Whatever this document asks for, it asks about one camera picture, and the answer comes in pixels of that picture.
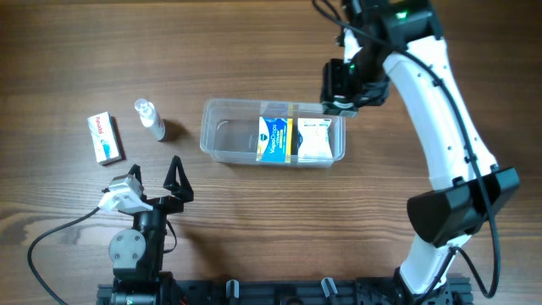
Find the blue VapoDrops box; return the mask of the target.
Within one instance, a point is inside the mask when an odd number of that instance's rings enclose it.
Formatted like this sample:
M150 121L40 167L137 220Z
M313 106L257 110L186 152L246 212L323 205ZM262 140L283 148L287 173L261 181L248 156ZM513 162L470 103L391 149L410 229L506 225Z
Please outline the blue VapoDrops box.
M258 121L257 161L289 164L293 119L261 116Z

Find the white pouch packet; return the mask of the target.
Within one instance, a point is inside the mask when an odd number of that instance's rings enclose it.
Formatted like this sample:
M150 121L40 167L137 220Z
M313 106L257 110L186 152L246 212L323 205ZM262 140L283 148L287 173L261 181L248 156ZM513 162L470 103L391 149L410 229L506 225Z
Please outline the white pouch packet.
M331 119L299 118L297 120L299 163L329 161L333 157L329 144L331 123Z

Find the white Panadol box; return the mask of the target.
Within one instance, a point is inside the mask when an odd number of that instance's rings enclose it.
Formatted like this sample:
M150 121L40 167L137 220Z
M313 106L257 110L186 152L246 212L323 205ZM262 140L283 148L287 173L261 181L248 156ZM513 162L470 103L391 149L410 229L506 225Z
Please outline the white Panadol box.
M119 161L122 155L109 112L89 117L87 124L97 163L106 165Z

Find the white spray bottle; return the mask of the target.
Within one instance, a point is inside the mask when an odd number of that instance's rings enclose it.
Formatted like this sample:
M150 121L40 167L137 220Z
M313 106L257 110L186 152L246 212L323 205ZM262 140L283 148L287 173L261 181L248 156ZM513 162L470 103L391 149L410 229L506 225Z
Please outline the white spray bottle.
M140 98L135 101L134 107L143 126L149 129L158 141L163 140L166 134L165 124L153 103Z

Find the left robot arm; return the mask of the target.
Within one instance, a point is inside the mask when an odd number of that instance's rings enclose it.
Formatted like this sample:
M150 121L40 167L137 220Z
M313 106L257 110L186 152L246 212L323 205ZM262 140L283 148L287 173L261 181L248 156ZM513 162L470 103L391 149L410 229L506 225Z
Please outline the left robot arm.
M141 168L133 165L126 175L112 179L98 207L118 211L133 218L132 227L117 233L110 241L108 254L113 262L113 284L98 287L97 303L187 304L188 298L173 274L163 270L163 256L173 250L165 247L165 237L174 229L170 214L184 211L194 200L180 157L174 156L163 183L169 191L164 197L144 194Z

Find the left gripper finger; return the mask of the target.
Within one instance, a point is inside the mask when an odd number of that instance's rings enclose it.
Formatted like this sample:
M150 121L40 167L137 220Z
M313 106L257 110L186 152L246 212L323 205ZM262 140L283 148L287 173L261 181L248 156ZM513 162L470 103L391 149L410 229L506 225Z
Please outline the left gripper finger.
M194 191L188 181L183 164L179 156L173 156L169 166L168 173L163 183L163 188L170 191L173 197L182 202L192 202L194 200Z
M126 175L126 180L130 186L142 186L141 167L137 164L133 164Z

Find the green round-label box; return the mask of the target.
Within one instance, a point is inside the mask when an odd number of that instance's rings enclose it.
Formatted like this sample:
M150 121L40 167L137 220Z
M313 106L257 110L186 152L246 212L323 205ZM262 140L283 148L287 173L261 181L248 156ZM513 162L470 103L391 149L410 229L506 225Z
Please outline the green round-label box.
M354 118L358 114L358 108L353 103L322 102L324 114Z

